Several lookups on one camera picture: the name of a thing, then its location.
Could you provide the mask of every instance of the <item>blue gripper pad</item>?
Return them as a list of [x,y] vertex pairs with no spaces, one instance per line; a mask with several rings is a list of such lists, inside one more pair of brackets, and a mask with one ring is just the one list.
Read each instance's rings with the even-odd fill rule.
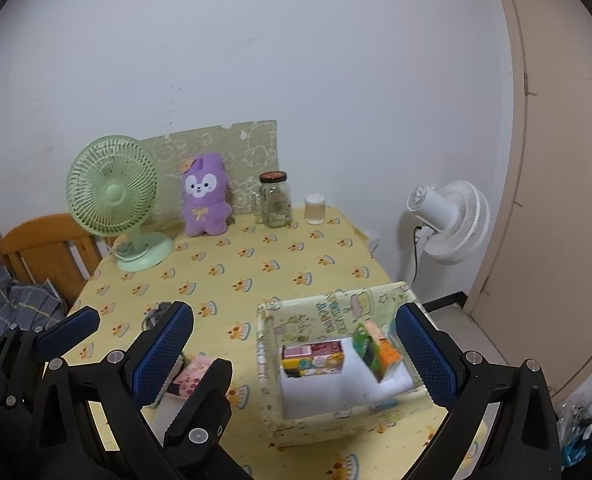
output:
[[[160,388],[183,351],[192,330],[191,308],[182,303],[151,344],[140,363],[135,365],[130,384],[134,406],[141,408],[156,400]],[[146,335],[148,332],[150,331],[143,332],[141,335]]]
[[39,361],[51,361],[67,353],[92,335],[100,325],[98,312],[86,306],[66,317],[38,336],[34,356]]
[[[462,352],[458,346],[446,333],[436,330],[413,303],[398,308],[396,333],[431,400],[450,410],[458,400],[458,390],[464,382],[464,366],[458,359]],[[439,345],[448,356],[443,354]]]

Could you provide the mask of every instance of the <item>wooden chair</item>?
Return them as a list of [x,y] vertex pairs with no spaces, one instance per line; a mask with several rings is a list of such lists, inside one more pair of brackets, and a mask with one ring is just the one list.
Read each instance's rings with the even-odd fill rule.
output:
[[21,282],[42,283],[49,278],[71,306],[87,280],[76,265],[69,241],[76,245],[91,276],[100,263],[100,252],[94,237],[70,214],[35,218],[0,236],[0,262]]

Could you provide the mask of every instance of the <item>table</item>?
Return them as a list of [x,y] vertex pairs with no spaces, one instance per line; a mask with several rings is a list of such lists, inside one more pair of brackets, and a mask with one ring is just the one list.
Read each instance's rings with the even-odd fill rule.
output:
[[[96,362],[113,349],[126,349],[149,308],[160,301],[185,301],[195,317],[185,355],[204,352],[233,362],[228,396],[234,413],[221,445],[254,478],[400,479],[445,416],[429,397],[397,422],[288,449],[278,449],[266,436],[258,403],[256,307],[272,297],[389,283],[365,236],[333,208],[320,226],[306,224],[302,211],[295,210],[288,228],[271,230],[256,224],[253,215],[242,215],[220,237],[189,238],[178,224],[169,229],[175,250],[156,267],[125,273],[113,256],[103,259],[73,307],[73,312],[84,305],[97,309],[100,328],[65,355],[67,362]],[[92,412],[106,449],[117,449],[100,405],[92,403]],[[154,411],[145,408],[143,414],[151,421]]]

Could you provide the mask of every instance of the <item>glass jar handle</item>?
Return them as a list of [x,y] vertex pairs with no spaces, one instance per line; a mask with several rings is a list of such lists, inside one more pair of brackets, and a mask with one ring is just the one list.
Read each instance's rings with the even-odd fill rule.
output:
[[263,204],[260,193],[257,191],[252,193],[252,212],[256,217],[256,222],[260,223],[263,221]]

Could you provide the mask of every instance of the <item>purple plush toy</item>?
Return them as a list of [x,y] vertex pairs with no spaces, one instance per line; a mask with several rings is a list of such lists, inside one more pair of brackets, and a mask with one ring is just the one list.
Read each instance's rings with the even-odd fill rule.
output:
[[231,205],[225,201],[227,173],[218,153],[189,158],[183,170],[183,218],[188,236],[218,236],[227,230]]

